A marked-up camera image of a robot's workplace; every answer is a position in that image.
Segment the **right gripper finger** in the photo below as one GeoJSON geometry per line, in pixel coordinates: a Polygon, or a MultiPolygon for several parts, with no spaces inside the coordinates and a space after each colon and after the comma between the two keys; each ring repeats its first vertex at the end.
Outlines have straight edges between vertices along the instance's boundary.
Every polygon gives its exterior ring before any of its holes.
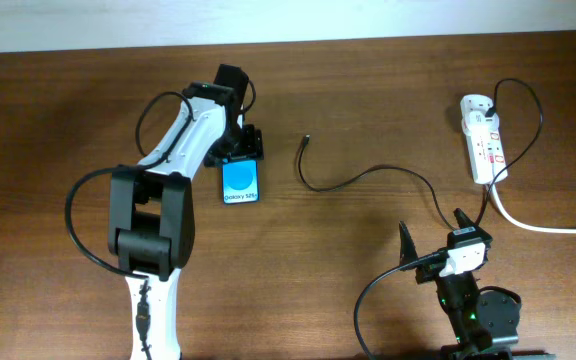
{"type": "Polygon", "coordinates": [[[465,230],[467,228],[474,227],[474,222],[465,214],[465,212],[462,209],[456,208],[453,211],[453,215],[457,220],[459,230],[465,230]]]}
{"type": "Polygon", "coordinates": [[[412,236],[403,221],[399,222],[400,255],[399,267],[402,271],[409,270],[419,259],[412,236]]]}

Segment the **blue Galaxy smartphone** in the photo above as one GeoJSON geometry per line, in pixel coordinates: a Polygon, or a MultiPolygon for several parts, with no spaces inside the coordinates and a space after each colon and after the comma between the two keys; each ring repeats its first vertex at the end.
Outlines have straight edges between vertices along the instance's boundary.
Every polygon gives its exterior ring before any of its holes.
{"type": "Polygon", "coordinates": [[[224,165],[222,190],[227,205],[257,202],[260,199],[257,162],[246,160],[224,165]]]}

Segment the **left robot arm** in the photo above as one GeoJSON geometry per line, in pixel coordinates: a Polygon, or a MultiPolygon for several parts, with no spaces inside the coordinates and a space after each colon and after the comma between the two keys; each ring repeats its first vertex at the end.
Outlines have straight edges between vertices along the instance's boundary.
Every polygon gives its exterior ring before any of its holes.
{"type": "Polygon", "coordinates": [[[262,133],[246,123],[254,88],[222,64],[211,83],[193,82],[173,125],[134,168],[111,177],[108,248],[118,260],[132,309],[134,359],[179,359],[177,289],[194,245],[192,180],[200,167],[263,159],[262,133]]]}

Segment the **white charger adapter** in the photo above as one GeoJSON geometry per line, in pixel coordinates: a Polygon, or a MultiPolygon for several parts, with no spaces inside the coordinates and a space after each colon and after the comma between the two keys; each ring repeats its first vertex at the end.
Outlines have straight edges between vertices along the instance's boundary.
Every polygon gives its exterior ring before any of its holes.
{"type": "Polygon", "coordinates": [[[499,116],[487,114],[492,106],[492,99],[484,95],[469,94],[461,99],[461,126],[465,135],[471,136],[474,132],[493,132],[499,129],[499,116]]]}

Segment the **white power strip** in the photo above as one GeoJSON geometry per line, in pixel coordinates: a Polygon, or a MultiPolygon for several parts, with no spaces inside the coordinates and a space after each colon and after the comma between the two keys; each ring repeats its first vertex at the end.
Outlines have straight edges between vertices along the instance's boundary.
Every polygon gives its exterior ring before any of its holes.
{"type": "Polygon", "coordinates": [[[493,132],[474,132],[471,136],[465,135],[465,139],[473,181],[480,185],[490,184],[494,177],[497,177],[497,181],[503,181],[508,173],[503,170],[506,158],[499,129],[493,132]]]}

